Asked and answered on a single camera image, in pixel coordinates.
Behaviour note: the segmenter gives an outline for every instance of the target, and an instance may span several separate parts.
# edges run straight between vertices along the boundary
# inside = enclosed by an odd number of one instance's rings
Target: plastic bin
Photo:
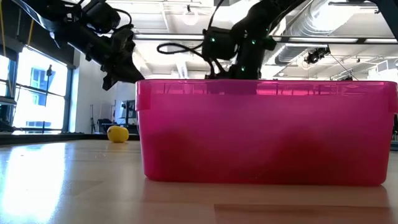
[[[143,80],[136,103],[149,179],[380,185],[397,84]]]

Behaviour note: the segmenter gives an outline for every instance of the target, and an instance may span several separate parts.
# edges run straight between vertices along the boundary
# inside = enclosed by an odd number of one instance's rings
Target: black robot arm
[[[120,16],[105,0],[91,0],[84,8],[62,0],[13,0],[48,30],[58,47],[71,45],[94,60],[106,72],[103,89],[117,81],[135,83],[144,79],[132,62],[135,43],[133,25],[118,28]],[[106,34],[113,30],[111,37]]]
[[[395,38],[398,39],[398,0],[371,0],[384,16]],[[280,20],[304,0],[262,0],[248,11],[247,16],[231,30],[210,27],[205,30],[202,54],[207,61],[230,60],[236,62],[227,72],[206,78],[236,78],[256,80],[261,77],[261,66],[266,50],[274,50],[276,42],[268,36]]]

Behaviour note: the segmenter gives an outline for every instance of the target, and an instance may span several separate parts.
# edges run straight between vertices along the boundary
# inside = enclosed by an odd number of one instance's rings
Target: ceiling duct
[[[376,65],[376,68],[368,71],[368,80],[398,82],[397,59],[387,59]]]
[[[332,0],[314,0],[297,17],[297,20],[288,27],[283,35],[287,36],[328,36],[337,28],[345,24],[355,13],[352,7],[329,6]],[[273,77],[279,73],[299,55],[307,50],[303,46],[287,46],[286,44],[277,44],[273,52],[267,52],[264,57],[266,64],[281,65],[280,70],[273,69],[262,70],[264,78]]]

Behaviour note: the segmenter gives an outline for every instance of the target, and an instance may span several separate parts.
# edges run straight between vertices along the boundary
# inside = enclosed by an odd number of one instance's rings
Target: desk
[[[153,182],[139,142],[0,147],[0,223],[396,223],[398,153],[380,187]]]

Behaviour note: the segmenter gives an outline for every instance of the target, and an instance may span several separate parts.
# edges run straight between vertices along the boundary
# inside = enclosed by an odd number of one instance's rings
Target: window frame
[[[19,128],[19,129],[21,131],[44,131],[44,132],[46,132],[46,131],[61,131],[61,132],[67,132],[68,129],[69,129],[69,114],[70,114],[69,110],[70,110],[70,103],[71,103],[70,96],[71,96],[71,91],[72,91],[72,88],[71,88],[72,87],[72,75],[73,75],[73,69],[75,69],[75,68],[73,68],[73,67],[71,67],[71,66],[69,66],[69,65],[67,65],[67,64],[65,64],[65,63],[63,63],[63,62],[61,62],[61,61],[59,61],[59,60],[57,60],[55,58],[53,58],[53,57],[50,57],[50,56],[48,56],[48,55],[46,55],[46,54],[44,54],[44,53],[42,53],[42,52],[40,52],[40,51],[38,51],[36,49],[33,49],[32,47],[26,47],[26,48],[28,48],[29,50],[32,50],[32,51],[34,51],[34,52],[36,52],[38,54],[41,54],[41,55],[43,55],[43,56],[45,56],[45,57],[47,57],[47,58],[49,58],[51,60],[54,60],[54,61],[56,61],[58,63],[61,63],[64,66],[66,66],[66,68],[67,68],[67,82],[66,82],[65,96],[62,96],[62,95],[59,95],[59,94],[56,94],[56,93],[52,93],[50,91],[48,91],[48,93],[47,93],[48,95],[62,97],[65,100],[65,106],[64,106],[64,113],[63,113],[63,125],[62,125],[62,128],[59,129],[59,128],[46,128],[45,127],[44,129],[43,128]],[[29,91],[34,91],[34,92],[37,92],[37,93],[46,94],[46,91],[42,90],[40,88],[27,86],[27,85],[22,85],[22,84],[17,83],[18,61],[19,61],[19,54],[17,54],[17,61],[15,62],[14,69],[12,70],[13,71],[12,79],[14,80],[13,81],[14,93],[16,93],[16,89],[17,88],[19,88],[19,90],[21,90],[21,88],[23,88],[23,89],[26,89],[26,90],[29,90]]]

